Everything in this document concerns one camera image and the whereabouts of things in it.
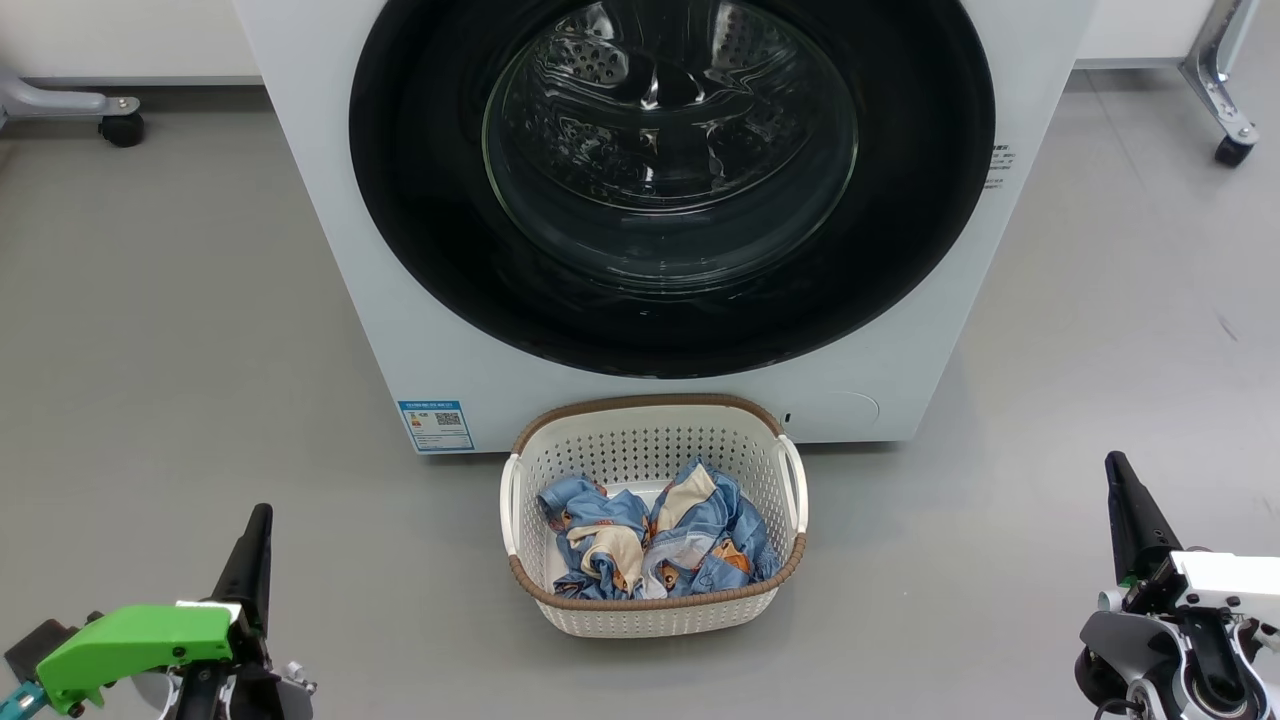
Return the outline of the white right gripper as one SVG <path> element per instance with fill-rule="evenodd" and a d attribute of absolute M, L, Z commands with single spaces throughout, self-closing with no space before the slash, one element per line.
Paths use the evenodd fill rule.
<path fill-rule="evenodd" d="M 1155 497 L 1124 452 L 1107 454 L 1108 523 L 1117 585 L 1102 612 L 1172 615 L 1207 609 L 1279 624 L 1279 559 L 1183 551 Z"/>

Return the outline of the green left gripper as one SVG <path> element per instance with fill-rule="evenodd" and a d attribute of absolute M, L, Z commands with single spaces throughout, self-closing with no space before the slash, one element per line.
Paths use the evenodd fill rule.
<path fill-rule="evenodd" d="M 215 583 L 215 602 L 125 606 L 87 623 L 61 642 L 36 666 L 47 705 L 69 716 L 86 701 L 101 707 L 101 689 L 111 682 L 155 667 L 229 661 L 230 629 L 242 618 L 253 635 L 265 641 L 273 515 L 270 503 L 253 507 Z"/>

